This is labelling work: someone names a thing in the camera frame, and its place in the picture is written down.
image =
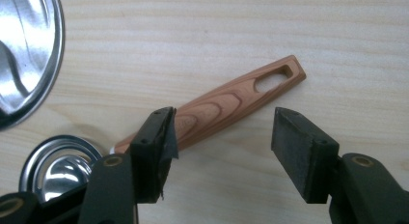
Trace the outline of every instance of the handle hole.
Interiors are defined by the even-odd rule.
[[[276,87],[282,82],[286,81],[288,76],[282,71],[279,73],[273,73],[266,75],[263,78],[256,80],[256,91],[259,93],[266,93]]]

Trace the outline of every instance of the wood grain pattern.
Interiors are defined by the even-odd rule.
[[[286,80],[272,85],[272,88],[265,92],[257,90],[259,81],[277,74],[285,75]],[[175,116],[178,149],[184,150],[234,124],[305,78],[306,74],[295,56],[288,56],[182,105]],[[115,153],[123,154],[135,135],[132,134],[116,144]]]
[[[66,44],[44,104],[0,132],[0,194],[27,155],[74,134],[108,151],[147,116],[295,55],[308,79],[180,153],[141,223],[330,223],[270,151],[275,106],[380,160],[409,190],[409,0],[61,0]]]

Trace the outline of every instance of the metal plate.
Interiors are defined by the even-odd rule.
[[[0,0],[0,129],[39,107],[61,65],[59,0]]]
[[[89,181],[101,153],[84,139],[59,135],[39,144],[21,171],[19,191],[30,191],[40,202],[68,192]]]

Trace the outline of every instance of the wooden handle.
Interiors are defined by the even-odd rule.
[[[287,79],[267,92],[257,91],[256,83],[273,74],[283,74]],[[288,56],[186,103],[175,116],[178,149],[183,150],[234,124],[305,78],[297,59]],[[132,134],[118,143],[115,153],[124,153],[134,136]]]

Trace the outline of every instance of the table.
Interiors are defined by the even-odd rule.
[[[180,107],[293,54],[307,79],[179,155],[141,223],[330,223],[270,151],[274,109],[296,110],[409,189],[409,0],[61,0],[58,79],[28,120],[0,133],[0,194],[57,134],[105,153],[150,112]]]

